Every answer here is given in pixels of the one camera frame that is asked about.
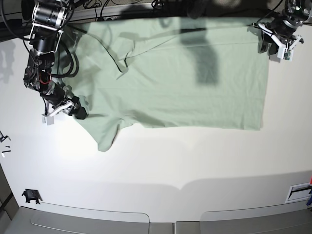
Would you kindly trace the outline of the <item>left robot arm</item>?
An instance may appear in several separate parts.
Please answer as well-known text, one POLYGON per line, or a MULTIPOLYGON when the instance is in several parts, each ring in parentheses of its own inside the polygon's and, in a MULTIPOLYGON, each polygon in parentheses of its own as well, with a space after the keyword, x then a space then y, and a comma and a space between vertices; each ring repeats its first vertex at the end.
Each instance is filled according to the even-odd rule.
POLYGON ((299 43, 304 43, 295 32, 312 18, 312 2, 310 0, 285 0, 282 13, 273 15, 274 9, 258 19, 251 27, 261 30, 258 46, 259 53, 277 54, 284 60, 291 60, 293 50, 299 43))

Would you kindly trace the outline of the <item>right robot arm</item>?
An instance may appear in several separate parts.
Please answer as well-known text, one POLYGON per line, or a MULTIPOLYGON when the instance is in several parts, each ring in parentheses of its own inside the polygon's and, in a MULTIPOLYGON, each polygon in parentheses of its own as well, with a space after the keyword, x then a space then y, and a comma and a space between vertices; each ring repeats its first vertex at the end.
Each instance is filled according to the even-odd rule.
POLYGON ((25 68, 23 82, 25 87, 39 93, 44 102, 43 119, 52 120, 63 112, 76 119, 85 119, 87 111, 80 99, 72 95, 59 79, 71 76, 74 59, 61 37, 64 27, 69 23, 76 4, 72 0, 30 1, 34 8, 27 18, 32 28, 29 35, 29 60, 25 68), (69 56, 69 69, 64 74, 53 73, 55 54, 62 47, 69 56))

